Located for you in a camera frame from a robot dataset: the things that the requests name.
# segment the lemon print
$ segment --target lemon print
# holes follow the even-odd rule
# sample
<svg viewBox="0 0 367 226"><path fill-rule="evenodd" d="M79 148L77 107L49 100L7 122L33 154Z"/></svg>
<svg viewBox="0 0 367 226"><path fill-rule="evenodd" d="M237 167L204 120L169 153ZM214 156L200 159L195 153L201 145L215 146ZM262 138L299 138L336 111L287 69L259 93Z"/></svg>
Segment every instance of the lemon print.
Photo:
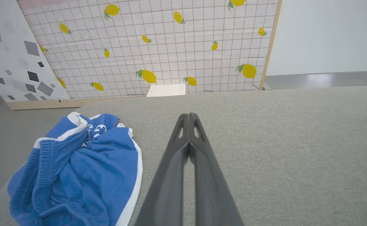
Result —
<svg viewBox="0 0 367 226"><path fill-rule="evenodd" d="M57 77L57 79L59 80L59 82L63 86L63 88L66 88L65 82L61 78Z"/></svg>
<svg viewBox="0 0 367 226"><path fill-rule="evenodd" d="M104 10L104 18L108 20L107 18L111 18L116 16L119 13L120 8L116 6L115 4L109 4Z"/></svg>
<svg viewBox="0 0 367 226"><path fill-rule="evenodd" d="M136 72L136 77L139 76L139 78L144 79L144 81L148 82L148 83L157 83L157 78L156 75L154 73L152 73L151 71L148 70L139 70Z"/></svg>
<svg viewBox="0 0 367 226"><path fill-rule="evenodd" d="M97 90L104 91L104 87L100 83L90 83L90 86L96 88Z"/></svg>
<svg viewBox="0 0 367 226"><path fill-rule="evenodd" d="M66 27L66 25L59 23L60 30L66 34L72 34L72 31Z"/></svg>
<svg viewBox="0 0 367 226"><path fill-rule="evenodd" d="M250 64L242 64L236 67L235 71L239 71L241 73L243 70L243 76L247 78L255 78L256 75L256 68L253 65Z"/></svg>
<svg viewBox="0 0 367 226"><path fill-rule="evenodd" d="M174 12L174 19L175 19L176 22L178 22L180 24L186 23L186 20L182 18L181 13L179 13L178 11Z"/></svg>
<svg viewBox="0 0 367 226"><path fill-rule="evenodd" d="M185 82L187 82L189 85L191 86L196 86L197 85L197 81L195 78L193 77L186 77L183 79Z"/></svg>
<svg viewBox="0 0 367 226"><path fill-rule="evenodd" d="M211 50L216 50L218 48L218 43L217 43L217 41L215 40L214 42L213 42L213 45L211 46Z"/></svg>
<svg viewBox="0 0 367 226"><path fill-rule="evenodd" d="M246 0L229 0L228 10L231 11L230 8L234 8L234 6L242 6Z"/></svg>
<svg viewBox="0 0 367 226"><path fill-rule="evenodd" d="M142 40L145 42L145 43L151 43L151 39L149 39L147 36L145 35L142 35Z"/></svg>
<svg viewBox="0 0 367 226"><path fill-rule="evenodd" d="M266 34L267 34L267 32L264 31L264 28L260 27L259 28L259 35L265 36Z"/></svg>
<svg viewBox="0 0 367 226"><path fill-rule="evenodd" d="M105 48L104 48L104 56L105 56L106 58L108 58L108 57L109 57L109 51L108 51L107 49L105 49Z"/></svg>
<svg viewBox="0 0 367 226"><path fill-rule="evenodd" d="M48 49L44 46L40 46L41 51L43 51L44 53L48 52Z"/></svg>

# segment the grid pattern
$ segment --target grid pattern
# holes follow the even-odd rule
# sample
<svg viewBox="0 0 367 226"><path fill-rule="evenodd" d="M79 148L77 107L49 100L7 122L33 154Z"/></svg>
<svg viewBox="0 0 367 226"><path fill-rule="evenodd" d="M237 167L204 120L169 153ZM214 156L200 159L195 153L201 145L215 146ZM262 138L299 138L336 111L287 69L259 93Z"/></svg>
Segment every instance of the grid pattern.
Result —
<svg viewBox="0 0 367 226"><path fill-rule="evenodd" d="M110 3L120 12L106 20L103 12ZM247 0L228 10L228 0L79 0L23 13L69 95L89 99L145 96L153 84L135 74L144 69L155 74L157 85L194 77L197 86L187 85L189 94L258 90L277 3ZM185 24L174 21L175 11ZM63 33L59 23L72 33ZM259 28L267 35L260 36ZM218 48L212 51L214 40ZM255 78L235 71L244 63L255 66ZM104 91L90 86L92 82Z"/></svg>

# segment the blue cloth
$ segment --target blue cloth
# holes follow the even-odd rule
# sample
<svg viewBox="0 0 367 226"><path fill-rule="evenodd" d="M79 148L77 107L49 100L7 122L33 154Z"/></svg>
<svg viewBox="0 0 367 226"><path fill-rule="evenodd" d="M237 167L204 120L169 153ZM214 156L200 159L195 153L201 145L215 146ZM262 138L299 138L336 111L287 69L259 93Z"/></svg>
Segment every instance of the blue cloth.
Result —
<svg viewBox="0 0 367 226"><path fill-rule="evenodd" d="M131 129L115 127L117 121L73 112L36 141L8 185L17 223L128 224L141 184L141 150Z"/></svg>

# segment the wooden frame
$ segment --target wooden frame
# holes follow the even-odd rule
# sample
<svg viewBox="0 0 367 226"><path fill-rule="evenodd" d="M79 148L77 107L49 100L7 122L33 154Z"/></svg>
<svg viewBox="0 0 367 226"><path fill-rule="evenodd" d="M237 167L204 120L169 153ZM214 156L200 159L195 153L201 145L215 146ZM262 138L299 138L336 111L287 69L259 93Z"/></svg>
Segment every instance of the wooden frame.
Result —
<svg viewBox="0 0 367 226"><path fill-rule="evenodd" d="M266 63L264 64L264 71L263 71L263 76L261 77L259 90L263 90L264 79L266 77L267 69L268 69L268 62L270 61L271 50L273 48L275 30L277 29L278 17L280 16L281 4L282 4L282 0L278 0L277 11L275 13L274 24L273 24L273 31L271 32L271 38L270 38L270 43L268 45Z"/></svg>
<svg viewBox="0 0 367 226"><path fill-rule="evenodd" d="M271 50L273 48L275 30L277 29L278 18L280 15L282 0L278 0L277 11L275 13L275 19L273 24L273 31L271 32L270 43L268 45L268 52L266 57L266 63L264 67L263 76L261 78L259 90L263 90L264 79L266 77L268 62L270 60ZM18 101L18 102L4 102L9 106L11 110L26 110L26 109L47 109L47 108L67 108L67 107L81 107L87 104L105 101L115 100L119 98L97 98L97 99L70 99L70 100L36 100L36 101Z"/></svg>

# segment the gray cushion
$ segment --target gray cushion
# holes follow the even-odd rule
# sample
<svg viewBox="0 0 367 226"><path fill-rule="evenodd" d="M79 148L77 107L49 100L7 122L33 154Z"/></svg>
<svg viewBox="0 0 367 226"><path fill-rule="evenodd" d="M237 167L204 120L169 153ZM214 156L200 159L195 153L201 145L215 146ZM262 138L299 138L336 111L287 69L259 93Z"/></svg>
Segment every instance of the gray cushion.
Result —
<svg viewBox="0 0 367 226"><path fill-rule="evenodd" d="M143 154L134 224L172 129L200 117L245 225L367 225L367 86L127 98L77 112L117 115ZM184 225L195 224L185 166ZM16 225L0 191L0 225Z"/></svg>

